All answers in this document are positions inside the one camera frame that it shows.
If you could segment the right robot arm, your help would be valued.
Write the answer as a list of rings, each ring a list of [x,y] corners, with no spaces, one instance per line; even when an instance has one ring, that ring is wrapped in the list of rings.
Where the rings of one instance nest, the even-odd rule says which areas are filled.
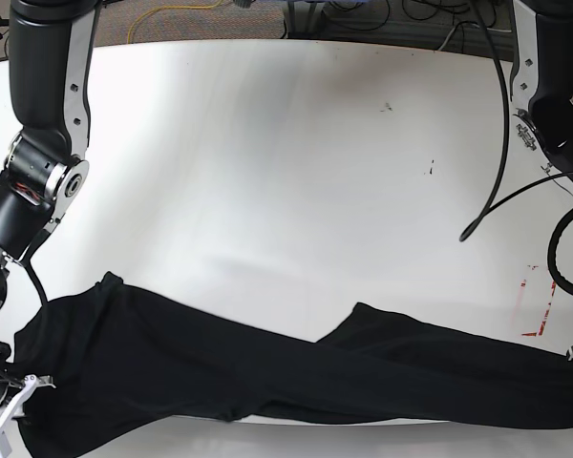
[[[98,1],[11,2],[11,104],[22,129],[0,173],[0,309],[9,263],[48,302],[31,260],[89,173],[88,77],[100,10]]]

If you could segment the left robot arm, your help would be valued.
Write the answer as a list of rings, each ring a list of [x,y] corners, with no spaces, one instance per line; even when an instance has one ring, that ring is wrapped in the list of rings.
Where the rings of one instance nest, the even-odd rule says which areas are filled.
[[[514,64],[510,96],[519,135],[540,149],[559,177],[573,183],[573,1],[514,1],[510,7]],[[573,209],[554,229],[547,264],[554,283],[573,297],[557,251]]]

